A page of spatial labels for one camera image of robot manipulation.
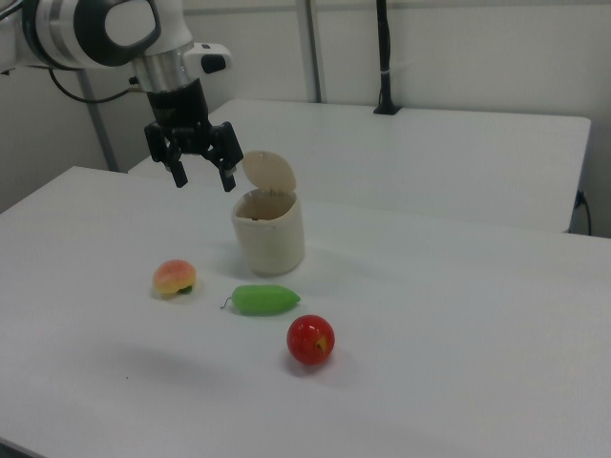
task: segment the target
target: bin lid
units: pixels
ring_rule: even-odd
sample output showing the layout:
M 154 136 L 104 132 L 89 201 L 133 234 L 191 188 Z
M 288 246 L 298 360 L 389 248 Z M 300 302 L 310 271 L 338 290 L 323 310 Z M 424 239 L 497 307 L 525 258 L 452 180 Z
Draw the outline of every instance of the bin lid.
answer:
M 244 155 L 242 166 L 250 182 L 262 191 L 287 194 L 295 191 L 293 169 L 282 156 L 268 151 L 251 151 Z

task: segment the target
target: black cable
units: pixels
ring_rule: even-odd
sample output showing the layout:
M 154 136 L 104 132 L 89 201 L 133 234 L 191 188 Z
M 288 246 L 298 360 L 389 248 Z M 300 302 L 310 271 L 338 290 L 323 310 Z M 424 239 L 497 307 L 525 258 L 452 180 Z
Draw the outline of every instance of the black cable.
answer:
M 581 207 L 581 205 L 585 206 L 585 214 L 588 217 L 588 236 L 592 235 L 592 218 L 590 216 L 590 205 L 588 205 L 588 201 L 585 198 L 585 193 L 583 191 L 577 191 L 577 196 L 575 197 L 575 210 Z
M 10 7 L 6 8 L 2 14 L 0 14 L 0 21 L 5 20 L 7 17 L 9 17 L 14 12 L 21 10 L 22 7 L 23 7 L 22 2 L 13 3 Z
M 583 205 L 585 205 L 585 214 L 588 216 L 588 236 L 592 235 L 592 219 L 590 218 L 590 206 L 588 205 L 588 201 L 585 199 L 585 196 L 581 196 L 581 201 Z
M 118 98 L 124 96 L 125 94 L 128 94 L 130 92 L 129 89 L 126 89 L 125 91 L 122 91 L 118 94 L 115 95 L 111 95 L 110 97 L 106 97 L 106 98 L 100 98 L 98 100 L 90 100 L 87 98 L 82 98 L 82 97 L 78 97 L 74 94 L 69 93 L 66 88 L 64 88 L 59 81 L 57 81 L 57 78 L 55 77 L 55 73 L 53 72 L 52 69 L 49 69 L 49 74 L 51 75 L 51 79 L 53 80 L 53 83 L 55 83 L 55 86 L 57 86 L 57 88 L 64 93 L 65 95 L 67 95 L 69 98 L 71 98 L 72 100 L 76 100 L 77 102 L 81 102 L 81 103 L 88 103 L 88 104 L 96 104 L 96 103 L 106 103 L 106 102 L 111 102 L 113 100 L 117 100 Z

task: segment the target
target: white table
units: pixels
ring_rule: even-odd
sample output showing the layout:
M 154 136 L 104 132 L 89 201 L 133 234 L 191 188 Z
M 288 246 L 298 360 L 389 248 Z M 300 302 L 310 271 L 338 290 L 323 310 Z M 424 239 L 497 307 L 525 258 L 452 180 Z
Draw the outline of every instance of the white table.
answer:
M 577 117 L 402 110 L 233 100 L 211 114 L 231 121 L 243 150 L 293 165 L 306 199 L 563 232 L 569 228 L 590 121 Z M 192 182 L 220 186 L 199 156 Z M 172 180 L 148 158 L 131 174 Z M 242 170 L 239 191 L 251 188 Z
M 244 267 L 220 186 L 72 169 L 0 216 L 0 436 L 48 458 L 611 454 L 611 244 L 304 201 L 306 255 Z M 191 296 L 156 299 L 165 260 Z M 302 296 L 219 310 L 234 287 Z M 329 364 L 285 332 L 314 313 Z

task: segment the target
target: green vegetable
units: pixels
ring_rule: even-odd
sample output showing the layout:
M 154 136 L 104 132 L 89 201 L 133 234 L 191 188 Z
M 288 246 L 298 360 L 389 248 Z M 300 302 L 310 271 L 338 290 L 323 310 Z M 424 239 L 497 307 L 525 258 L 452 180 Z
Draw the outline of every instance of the green vegetable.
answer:
M 295 307 L 301 300 L 290 289 L 277 284 L 238 286 L 230 299 L 244 315 L 278 315 Z

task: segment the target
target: white wall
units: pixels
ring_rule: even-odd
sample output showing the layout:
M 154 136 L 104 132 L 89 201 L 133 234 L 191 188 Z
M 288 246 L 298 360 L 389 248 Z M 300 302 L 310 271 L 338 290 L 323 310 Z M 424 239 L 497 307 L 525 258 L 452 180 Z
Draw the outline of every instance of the white wall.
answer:
M 80 94 L 73 74 L 57 77 Z M 75 165 L 106 169 L 87 107 L 62 94 L 47 72 L 0 76 L 0 107 L 0 212 Z
M 189 7 L 186 22 L 195 41 L 222 43 L 234 57 L 230 71 L 208 75 L 202 81 L 210 111 L 231 98 L 313 99 L 306 67 L 309 55 L 302 49 L 303 30 L 294 1 L 184 3 Z M 124 89 L 133 75 L 129 68 L 88 74 L 97 96 Z M 149 154 L 143 129 L 154 119 L 146 96 L 131 94 L 101 106 L 100 111 L 119 167 L 128 171 Z
M 329 103 L 377 104 L 373 3 L 318 1 Z M 581 187 L 592 207 L 595 235 L 611 237 L 611 5 L 427 8 L 435 3 L 462 2 L 425 0 L 390 9 L 395 102 L 592 119 Z M 574 230 L 584 233 L 584 222 L 579 211 Z

